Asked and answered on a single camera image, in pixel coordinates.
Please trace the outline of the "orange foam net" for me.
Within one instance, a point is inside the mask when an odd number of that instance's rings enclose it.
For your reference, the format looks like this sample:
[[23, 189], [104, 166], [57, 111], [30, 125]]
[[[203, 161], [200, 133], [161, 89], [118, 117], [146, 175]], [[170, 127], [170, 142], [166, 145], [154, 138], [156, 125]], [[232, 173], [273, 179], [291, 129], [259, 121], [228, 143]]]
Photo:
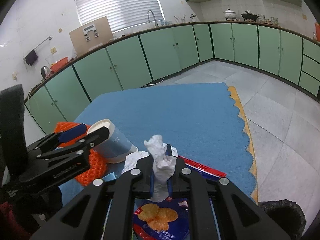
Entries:
[[[65, 132], [78, 125], [80, 124], [75, 122], [66, 122], [66, 121], [58, 122], [54, 129], [54, 132], [55, 133]], [[93, 182], [93, 180], [102, 178], [105, 172], [107, 171], [106, 159], [95, 150], [90, 150], [89, 165], [90, 165], [90, 168], [87, 171], [76, 176], [75, 178], [76, 181], [82, 186], [87, 186], [91, 182]]]

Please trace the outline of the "white paper cup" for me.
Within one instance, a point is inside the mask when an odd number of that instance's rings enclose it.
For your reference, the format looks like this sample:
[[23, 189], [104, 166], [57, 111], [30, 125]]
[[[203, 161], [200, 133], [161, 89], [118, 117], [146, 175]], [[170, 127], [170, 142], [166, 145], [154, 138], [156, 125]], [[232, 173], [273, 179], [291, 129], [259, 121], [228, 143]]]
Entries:
[[112, 123], [110, 119], [103, 119], [93, 124], [87, 134], [99, 128], [106, 127], [109, 130], [108, 139], [95, 146], [93, 150], [103, 156], [108, 163], [117, 164], [125, 161], [126, 156], [138, 152], [138, 148]]

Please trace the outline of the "red blue snack wrapper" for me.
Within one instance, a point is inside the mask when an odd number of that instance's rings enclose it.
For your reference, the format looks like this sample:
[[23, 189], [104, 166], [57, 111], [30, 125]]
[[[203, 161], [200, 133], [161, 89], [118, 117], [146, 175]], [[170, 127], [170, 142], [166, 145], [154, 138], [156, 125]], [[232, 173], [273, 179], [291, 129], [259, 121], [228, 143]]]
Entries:
[[204, 179], [218, 181], [220, 178], [223, 178], [227, 175], [225, 172], [213, 169], [209, 166], [203, 165], [181, 155], [178, 158], [184, 161], [187, 168], [191, 169], [192, 171], [199, 172], [199, 174], [203, 176]]

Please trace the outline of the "blue biscuit snack bag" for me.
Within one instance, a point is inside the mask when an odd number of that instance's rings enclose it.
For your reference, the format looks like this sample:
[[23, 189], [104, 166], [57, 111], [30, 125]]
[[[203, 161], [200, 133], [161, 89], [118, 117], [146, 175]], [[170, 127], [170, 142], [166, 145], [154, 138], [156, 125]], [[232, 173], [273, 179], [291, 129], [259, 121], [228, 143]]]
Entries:
[[189, 208], [185, 198], [156, 203], [139, 201], [133, 213], [134, 239], [189, 239]]

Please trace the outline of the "white tissue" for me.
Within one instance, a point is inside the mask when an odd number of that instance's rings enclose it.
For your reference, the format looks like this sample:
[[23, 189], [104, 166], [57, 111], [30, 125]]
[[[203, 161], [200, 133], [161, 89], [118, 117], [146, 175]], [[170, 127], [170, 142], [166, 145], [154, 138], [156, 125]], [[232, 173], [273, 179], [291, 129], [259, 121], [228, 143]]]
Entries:
[[153, 158], [152, 171], [154, 174], [152, 202], [160, 203], [169, 196], [167, 181], [175, 172], [178, 153], [176, 148], [163, 143], [161, 135], [153, 135], [148, 141], [144, 141], [147, 151], [137, 151], [126, 156], [124, 168], [121, 174], [136, 168], [139, 159]]

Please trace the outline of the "small light blue carton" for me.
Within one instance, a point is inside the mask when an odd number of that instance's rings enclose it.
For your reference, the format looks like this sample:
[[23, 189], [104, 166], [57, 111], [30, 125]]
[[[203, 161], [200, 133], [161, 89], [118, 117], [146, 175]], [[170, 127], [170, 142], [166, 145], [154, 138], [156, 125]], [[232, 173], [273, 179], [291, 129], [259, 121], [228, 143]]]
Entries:
[[103, 180], [103, 181], [114, 181], [114, 180], [116, 180], [116, 178], [117, 178], [117, 176], [115, 175], [115, 173], [114, 173], [114, 172], [111, 172], [111, 173], [105, 175], [105, 176], [102, 178], [102, 180]]

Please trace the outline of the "orange plastic basket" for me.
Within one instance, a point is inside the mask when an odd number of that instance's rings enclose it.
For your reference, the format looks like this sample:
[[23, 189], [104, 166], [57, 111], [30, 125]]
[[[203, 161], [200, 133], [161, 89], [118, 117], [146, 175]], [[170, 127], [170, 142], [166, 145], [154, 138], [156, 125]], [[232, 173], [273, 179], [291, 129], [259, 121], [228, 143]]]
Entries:
[[50, 67], [51, 71], [53, 73], [58, 72], [60, 69], [62, 69], [63, 67], [65, 67], [68, 63], [68, 57], [64, 57], [61, 60], [57, 61], [57, 63], [55, 63], [54, 65], [52, 65]]

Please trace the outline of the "dark hanging towel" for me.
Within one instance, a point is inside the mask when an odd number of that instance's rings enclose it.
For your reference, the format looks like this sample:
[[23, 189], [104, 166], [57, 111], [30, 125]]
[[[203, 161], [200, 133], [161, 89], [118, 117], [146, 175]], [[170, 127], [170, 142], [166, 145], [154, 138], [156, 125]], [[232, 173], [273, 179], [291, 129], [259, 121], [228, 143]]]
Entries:
[[32, 66], [38, 59], [38, 55], [36, 54], [36, 51], [33, 49], [31, 50], [24, 58], [26, 64]]

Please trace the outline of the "cardboard box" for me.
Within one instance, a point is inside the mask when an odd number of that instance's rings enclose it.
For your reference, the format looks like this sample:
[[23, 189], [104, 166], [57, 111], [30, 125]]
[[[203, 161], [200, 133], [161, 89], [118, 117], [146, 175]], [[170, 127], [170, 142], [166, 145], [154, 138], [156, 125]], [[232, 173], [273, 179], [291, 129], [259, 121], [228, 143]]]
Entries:
[[82, 56], [113, 39], [107, 17], [84, 24], [69, 33], [76, 56]]

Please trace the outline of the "chrome faucet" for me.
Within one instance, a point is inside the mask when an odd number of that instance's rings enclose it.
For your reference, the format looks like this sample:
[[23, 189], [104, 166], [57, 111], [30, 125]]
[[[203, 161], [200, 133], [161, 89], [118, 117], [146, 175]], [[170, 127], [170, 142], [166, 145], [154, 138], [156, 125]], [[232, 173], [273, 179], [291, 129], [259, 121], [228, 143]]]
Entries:
[[152, 15], [152, 18], [153, 18], [153, 22], [154, 22], [155, 27], [158, 28], [159, 25], [158, 25], [156, 16], [155, 16], [154, 12], [153, 12], [151, 9], [148, 10], [148, 21], [147, 21], [147, 23], [148, 23], [148, 24], [151, 23], [150, 15]]

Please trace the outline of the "window blinds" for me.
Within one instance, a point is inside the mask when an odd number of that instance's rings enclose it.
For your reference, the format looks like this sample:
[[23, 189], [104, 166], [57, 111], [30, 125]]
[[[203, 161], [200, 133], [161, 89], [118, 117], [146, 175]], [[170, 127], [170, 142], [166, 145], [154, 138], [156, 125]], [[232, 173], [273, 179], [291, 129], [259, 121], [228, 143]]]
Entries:
[[164, 20], [159, 0], [74, 0], [81, 25], [107, 17], [112, 32], [147, 23], [151, 9], [157, 22]]

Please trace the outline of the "black wok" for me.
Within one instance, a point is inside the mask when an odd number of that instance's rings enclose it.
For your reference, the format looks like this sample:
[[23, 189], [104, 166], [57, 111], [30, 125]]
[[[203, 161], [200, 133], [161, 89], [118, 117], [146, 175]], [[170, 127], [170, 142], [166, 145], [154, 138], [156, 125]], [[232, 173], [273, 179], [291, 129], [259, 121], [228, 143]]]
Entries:
[[245, 11], [244, 13], [241, 13], [241, 16], [246, 22], [256, 22], [258, 19], [258, 15], [251, 13], [249, 10]]

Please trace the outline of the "white cooking pot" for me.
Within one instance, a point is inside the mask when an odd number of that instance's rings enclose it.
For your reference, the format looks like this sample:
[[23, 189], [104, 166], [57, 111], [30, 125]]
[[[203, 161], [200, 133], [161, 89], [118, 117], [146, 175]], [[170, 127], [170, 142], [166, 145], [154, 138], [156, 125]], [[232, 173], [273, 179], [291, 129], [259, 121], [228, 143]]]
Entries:
[[224, 17], [226, 19], [226, 21], [237, 21], [237, 16], [236, 16], [236, 12], [231, 10], [231, 9], [227, 9], [226, 11], [223, 12], [224, 13]]

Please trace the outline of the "orange thermos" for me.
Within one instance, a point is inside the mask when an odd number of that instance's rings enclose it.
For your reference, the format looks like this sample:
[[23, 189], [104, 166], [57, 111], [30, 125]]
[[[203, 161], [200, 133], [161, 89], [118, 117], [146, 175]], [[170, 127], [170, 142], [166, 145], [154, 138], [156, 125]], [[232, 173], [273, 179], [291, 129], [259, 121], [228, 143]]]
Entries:
[[316, 40], [320, 42], [320, 25], [317, 22], [315, 23], [315, 29], [316, 29]]

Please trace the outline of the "wall towel rail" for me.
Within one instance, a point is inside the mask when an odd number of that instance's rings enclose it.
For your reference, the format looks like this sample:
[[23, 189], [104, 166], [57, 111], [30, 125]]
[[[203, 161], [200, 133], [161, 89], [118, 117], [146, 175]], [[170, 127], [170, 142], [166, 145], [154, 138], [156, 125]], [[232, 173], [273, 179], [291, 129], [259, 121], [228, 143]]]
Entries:
[[46, 41], [50, 41], [53, 38], [52, 35], [49, 35], [47, 38], [45, 38], [42, 42], [40, 42], [37, 46], [35, 46], [33, 49], [31, 49], [28, 54], [32, 51], [32, 50], [36, 50], [37, 48], [39, 48], [42, 44], [44, 44], [44, 42]]

